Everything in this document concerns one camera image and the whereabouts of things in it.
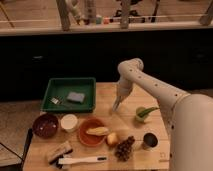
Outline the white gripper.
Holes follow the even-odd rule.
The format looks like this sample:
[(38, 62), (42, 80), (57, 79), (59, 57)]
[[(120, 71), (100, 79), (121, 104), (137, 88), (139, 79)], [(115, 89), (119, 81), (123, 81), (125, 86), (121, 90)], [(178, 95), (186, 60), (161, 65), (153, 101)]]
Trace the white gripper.
[(123, 82), (118, 82), (117, 92), (116, 92), (116, 101), (113, 104), (112, 111), (116, 111), (119, 104), (123, 102), (132, 92), (133, 84), (126, 84)]

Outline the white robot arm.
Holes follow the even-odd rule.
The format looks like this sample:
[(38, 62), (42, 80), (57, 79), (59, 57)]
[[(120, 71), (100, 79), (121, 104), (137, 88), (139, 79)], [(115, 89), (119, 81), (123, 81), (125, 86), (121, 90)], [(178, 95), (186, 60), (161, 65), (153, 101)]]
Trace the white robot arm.
[(116, 110), (137, 84), (173, 113), (169, 171), (213, 171), (213, 98), (190, 94), (143, 72), (140, 58), (120, 62)]

